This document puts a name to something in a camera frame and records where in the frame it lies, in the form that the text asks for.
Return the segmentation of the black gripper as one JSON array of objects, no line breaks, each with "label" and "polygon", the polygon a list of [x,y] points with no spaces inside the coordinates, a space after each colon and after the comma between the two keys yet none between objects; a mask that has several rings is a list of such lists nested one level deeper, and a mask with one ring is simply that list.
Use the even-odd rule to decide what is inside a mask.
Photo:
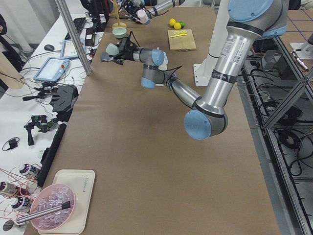
[{"label": "black gripper", "polygon": [[112,57],[112,60],[119,65],[123,65],[124,60],[135,61],[134,53],[140,52],[141,48],[131,41],[131,37],[133,36],[136,43],[136,40],[133,32],[131,31],[129,36],[123,37],[117,44],[115,44],[118,48],[118,54]]},{"label": "black gripper", "polygon": [[127,12],[127,16],[130,20],[137,22],[136,13],[140,9],[145,9],[143,0],[123,0],[121,3],[121,8]]}]

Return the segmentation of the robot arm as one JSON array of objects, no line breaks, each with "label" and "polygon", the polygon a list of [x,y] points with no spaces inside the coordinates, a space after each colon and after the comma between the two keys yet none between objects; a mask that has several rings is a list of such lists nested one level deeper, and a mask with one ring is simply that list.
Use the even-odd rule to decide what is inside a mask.
[{"label": "robot arm", "polygon": [[184,0],[165,0],[160,4],[146,8],[143,0],[123,0],[120,8],[126,16],[137,23],[148,24],[152,18],[166,13],[171,8],[180,6]]},{"label": "robot arm", "polygon": [[125,60],[141,62],[141,85],[153,88],[161,83],[173,91],[190,108],[184,117],[186,132],[196,140],[205,140],[226,129],[228,119],[224,106],[252,44],[283,35],[287,28],[288,8],[287,0],[228,2],[227,37],[204,95],[181,82],[174,72],[159,69],[165,59],[162,50],[139,47],[126,37],[114,45],[117,52],[111,53],[110,57],[117,64],[123,64]]}]

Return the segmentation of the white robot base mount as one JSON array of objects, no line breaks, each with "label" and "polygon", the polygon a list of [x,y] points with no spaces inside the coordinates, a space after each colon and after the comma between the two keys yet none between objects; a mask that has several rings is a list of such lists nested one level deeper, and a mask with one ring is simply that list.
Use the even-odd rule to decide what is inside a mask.
[{"label": "white robot base mount", "polygon": [[225,40],[227,38],[226,25],[229,20],[229,0],[202,0],[200,6],[208,6],[215,9],[217,14],[207,58],[201,64],[194,64],[194,79],[196,86],[207,86],[211,73],[215,68]]}]

